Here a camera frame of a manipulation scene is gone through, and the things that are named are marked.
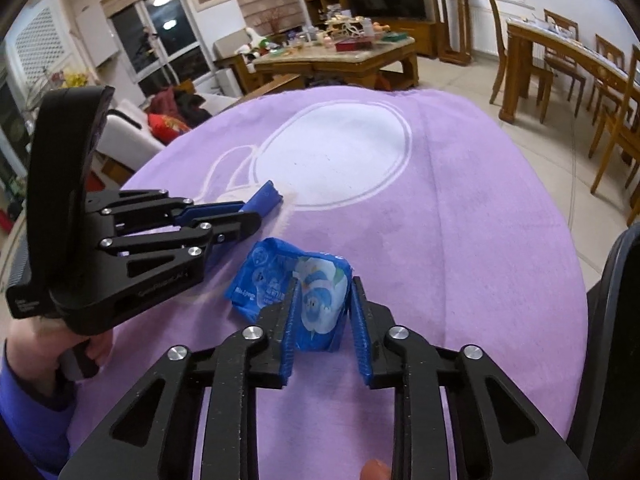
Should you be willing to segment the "right hand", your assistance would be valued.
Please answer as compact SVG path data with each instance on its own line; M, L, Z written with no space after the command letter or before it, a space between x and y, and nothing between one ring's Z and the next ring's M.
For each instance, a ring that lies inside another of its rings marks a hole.
M361 470L360 480L390 480L392 478L392 471L390 466L380 460L368 460Z

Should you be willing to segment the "left hand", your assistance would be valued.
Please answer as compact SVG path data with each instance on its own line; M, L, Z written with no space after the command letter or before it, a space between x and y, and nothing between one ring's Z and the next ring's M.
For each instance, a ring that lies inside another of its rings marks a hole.
M86 337L57 318L13 320L6 338L6 360L15 375L43 396L52 396L60 357L88 341L86 356L102 365L111 353L113 331Z

